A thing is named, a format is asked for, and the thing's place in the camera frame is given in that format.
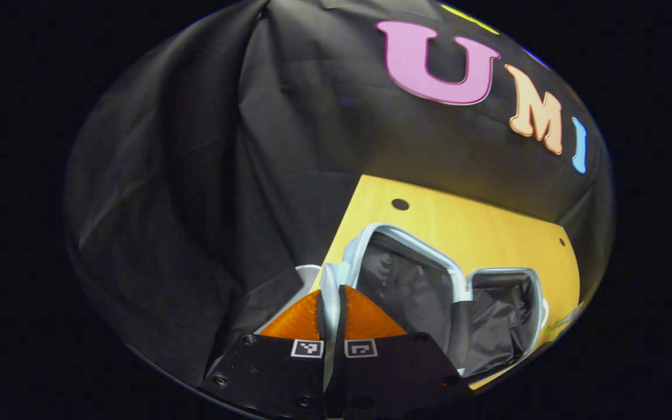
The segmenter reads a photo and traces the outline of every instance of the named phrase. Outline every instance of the pink letter u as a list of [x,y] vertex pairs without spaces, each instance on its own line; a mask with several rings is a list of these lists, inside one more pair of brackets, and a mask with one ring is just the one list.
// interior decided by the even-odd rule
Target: pink letter u
[[385,33],[385,66],[397,85],[421,98],[453,106],[480,103],[491,89],[492,64],[499,53],[482,43],[455,37],[466,50],[466,75],[462,82],[450,83],[429,74],[429,40],[437,31],[421,24],[384,21],[377,29]]

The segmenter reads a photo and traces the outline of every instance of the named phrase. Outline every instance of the black background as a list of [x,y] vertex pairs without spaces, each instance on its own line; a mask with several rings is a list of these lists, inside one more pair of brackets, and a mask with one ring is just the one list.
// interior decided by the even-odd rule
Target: black background
[[[611,263],[579,322],[453,418],[672,418],[672,2],[453,3],[570,83],[611,149],[619,200]],[[86,114],[142,53],[224,5],[0,3],[0,418],[239,418],[123,348],[61,237]]]

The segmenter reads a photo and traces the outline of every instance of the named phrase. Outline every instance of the wooden surface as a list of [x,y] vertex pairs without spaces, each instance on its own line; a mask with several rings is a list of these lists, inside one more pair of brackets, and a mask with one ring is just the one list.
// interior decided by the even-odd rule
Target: wooden surface
[[[408,210],[393,207],[394,199],[408,202]],[[549,303],[547,327],[578,304],[577,261],[562,226],[374,176],[360,178],[323,264],[341,263],[346,245],[365,226],[376,222],[397,225],[419,237],[455,260],[466,276],[478,268],[532,268]],[[319,289],[319,284],[320,273],[312,290]],[[566,324],[542,334],[537,346],[554,340],[565,327]]]

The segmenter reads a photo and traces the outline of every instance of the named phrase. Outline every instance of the yellow wooden board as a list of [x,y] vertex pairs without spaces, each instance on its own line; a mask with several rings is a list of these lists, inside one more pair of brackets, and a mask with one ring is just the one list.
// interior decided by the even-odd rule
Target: yellow wooden board
[[[394,199],[408,202],[408,210],[393,207]],[[429,188],[365,175],[357,184],[323,264],[341,263],[347,244],[371,223],[390,223],[410,232],[455,260],[466,276],[479,268],[532,268],[549,303],[547,327],[578,305],[577,261],[565,230],[557,224]],[[320,273],[312,290],[319,288]],[[537,346],[554,340],[565,327],[542,334]]]

